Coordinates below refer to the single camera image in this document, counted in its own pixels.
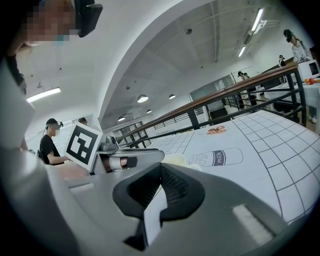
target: desk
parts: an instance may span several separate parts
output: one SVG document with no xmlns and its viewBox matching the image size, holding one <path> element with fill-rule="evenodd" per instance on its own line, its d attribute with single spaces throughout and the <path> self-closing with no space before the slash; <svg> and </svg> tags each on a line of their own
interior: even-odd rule
<svg viewBox="0 0 320 256">
<path fill-rule="evenodd" d="M 281 84 L 277 87 L 274 87 L 272 89 L 284 89 L 284 88 L 289 88 L 288 83 Z M 317 109 L 316 112 L 316 127 L 315 127 L 315 133 L 320 134 L 320 83 L 315 83 L 315 84 L 306 84 L 303 83 L 303 90 L 304 90 L 304 95 L 305 95 L 305 102 L 307 105 L 315 107 Z M 284 95 L 287 93 L 286 91 L 271 91 L 271 92 L 265 92 L 264 97 L 267 99 L 273 99 L 279 96 Z M 284 98 L 283 100 L 285 101 L 291 101 L 291 97 Z M 300 94 L 296 94 L 296 101 L 300 103 Z"/>
<path fill-rule="evenodd" d="M 288 224 L 308 214 L 320 194 L 319 136 L 263 110 L 159 138 L 149 148 L 239 184 Z"/>
</svg>

